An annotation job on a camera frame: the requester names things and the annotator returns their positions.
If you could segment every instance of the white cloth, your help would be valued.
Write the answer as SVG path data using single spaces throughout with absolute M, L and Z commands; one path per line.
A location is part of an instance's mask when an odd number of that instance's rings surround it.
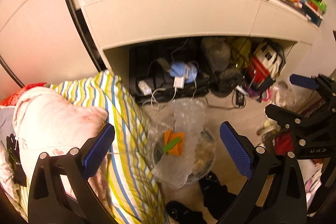
M 18 190 L 19 186 L 13 182 L 13 169 L 9 163 L 9 154 L 0 143 L 0 184 L 2 189 L 16 203 L 19 202 Z
M 71 105 L 48 88 L 36 87 L 24 93 L 14 111 L 13 127 L 18 138 L 22 168 L 29 184 L 41 153 L 64 155 L 73 147 L 82 147 L 88 138 L 97 136 L 107 116 L 103 108 Z M 106 199 L 102 181 L 106 183 L 101 170 L 89 179 L 101 201 Z M 62 176 L 62 182 L 65 191 L 75 198 L 66 176 Z

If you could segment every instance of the blue gripper pad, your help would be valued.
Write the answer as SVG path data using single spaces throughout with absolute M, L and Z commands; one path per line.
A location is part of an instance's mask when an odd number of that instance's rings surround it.
M 298 85 L 306 89 L 310 90 L 316 90 L 319 88 L 319 85 L 316 83 L 316 81 L 312 78 L 304 77 L 301 75 L 291 75 L 289 77 L 289 81 L 293 85 Z
M 106 124 L 96 137 L 96 141 L 92 148 L 83 158 L 83 178 L 89 179 L 95 176 L 114 140 L 114 136 L 115 130 L 113 125 L 109 123 Z
M 250 179 L 252 176 L 252 159 L 238 139 L 238 134 L 228 122 L 219 128 L 220 138 L 234 161 L 239 173 Z

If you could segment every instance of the green paper strip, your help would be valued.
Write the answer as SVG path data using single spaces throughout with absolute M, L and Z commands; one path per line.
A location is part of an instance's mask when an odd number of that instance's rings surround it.
M 181 137 L 177 137 L 171 140 L 163 147 L 163 153 L 167 153 L 170 149 L 172 149 L 175 145 L 177 145 L 180 141 L 182 141 Z

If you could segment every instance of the backpack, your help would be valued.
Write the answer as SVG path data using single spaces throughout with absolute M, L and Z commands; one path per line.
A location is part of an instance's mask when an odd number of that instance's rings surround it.
M 268 38 L 257 47 L 247 67 L 249 88 L 259 94 L 274 84 L 286 64 L 283 47 Z

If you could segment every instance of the blue cloth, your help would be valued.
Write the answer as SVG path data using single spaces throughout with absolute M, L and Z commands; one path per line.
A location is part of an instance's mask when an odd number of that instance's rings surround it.
M 188 84 L 195 81 L 197 72 L 198 69 L 193 63 L 186 64 L 176 61 L 170 65 L 169 75 L 171 77 L 184 77 L 184 82 Z

